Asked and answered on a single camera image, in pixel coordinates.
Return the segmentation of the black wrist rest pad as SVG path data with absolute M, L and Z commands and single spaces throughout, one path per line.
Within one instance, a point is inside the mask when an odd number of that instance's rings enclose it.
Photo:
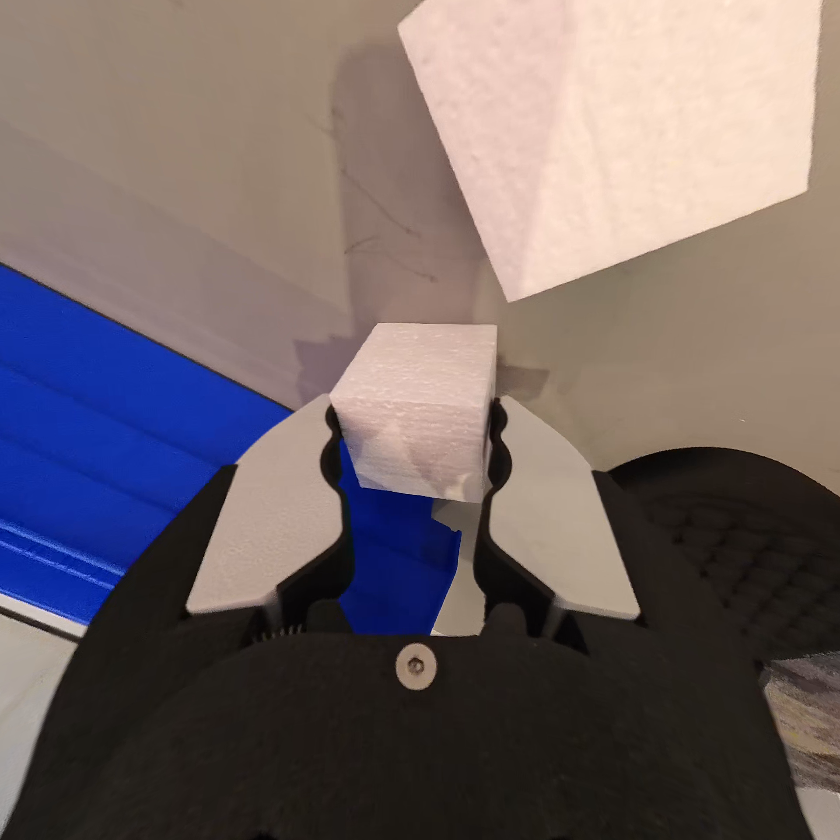
M 754 659 L 838 654 L 837 494 L 731 448 L 670 449 L 609 475 L 709 583 Z

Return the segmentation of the blue plastic bin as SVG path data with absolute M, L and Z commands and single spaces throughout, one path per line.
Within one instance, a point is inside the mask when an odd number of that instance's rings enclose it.
M 3 609 L 79 638 L 214 477 L 293 414 L 2 266 Z M 357 634 L 428 635 L 460 533 L 429 498 L 363 489 L 341 441 Z

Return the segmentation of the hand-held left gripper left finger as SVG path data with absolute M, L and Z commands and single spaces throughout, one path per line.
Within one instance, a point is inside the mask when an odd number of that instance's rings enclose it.
M 355 573 L 342 434 L 316 397 L 240 456 L 186 610 L 261 607 L 275 628 L 301 627 L 311 605 L 338 600 Z

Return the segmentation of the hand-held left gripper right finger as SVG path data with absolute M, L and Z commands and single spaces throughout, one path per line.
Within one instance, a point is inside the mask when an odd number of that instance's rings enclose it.
M 490 407 L 486 493 L 474 551 L 485 616 L 516 606 L 554 637 L 570 613 L 641 615 L 595 473 L 563 435 L 509 395 Z

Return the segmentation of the white foam cube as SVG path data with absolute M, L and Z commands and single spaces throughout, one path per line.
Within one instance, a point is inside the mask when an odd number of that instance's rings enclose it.
M 377 324 L 330 393 L 362 488 L 479 503 L 494 324 Z
M 804 194 L 819 1 L 428 1 L 397 32 L 505 299 Z

